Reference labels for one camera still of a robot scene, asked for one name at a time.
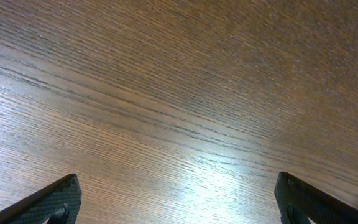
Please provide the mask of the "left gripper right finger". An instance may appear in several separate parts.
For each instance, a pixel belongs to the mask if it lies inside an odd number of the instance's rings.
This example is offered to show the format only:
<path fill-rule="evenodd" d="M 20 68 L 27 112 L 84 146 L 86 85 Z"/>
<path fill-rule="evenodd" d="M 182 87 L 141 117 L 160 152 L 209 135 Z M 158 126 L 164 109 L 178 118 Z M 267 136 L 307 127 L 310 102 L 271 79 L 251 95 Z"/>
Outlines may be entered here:
<path fill-rule="evenodd" d="M 278 174 L 274 195 L 282 224 L 358 223 L 358 209 L 287 172 Z"/>

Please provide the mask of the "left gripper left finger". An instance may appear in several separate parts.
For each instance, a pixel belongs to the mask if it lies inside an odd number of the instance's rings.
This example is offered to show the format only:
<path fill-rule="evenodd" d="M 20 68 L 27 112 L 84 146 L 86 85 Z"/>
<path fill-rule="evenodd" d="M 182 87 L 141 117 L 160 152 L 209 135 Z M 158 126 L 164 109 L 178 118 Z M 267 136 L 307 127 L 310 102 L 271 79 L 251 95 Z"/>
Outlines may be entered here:
<path fill-rule="evenodd" d="M 76 174 L 68 174 L 0 211 L 0 223 L 76 222 L 81 188 Z"/>

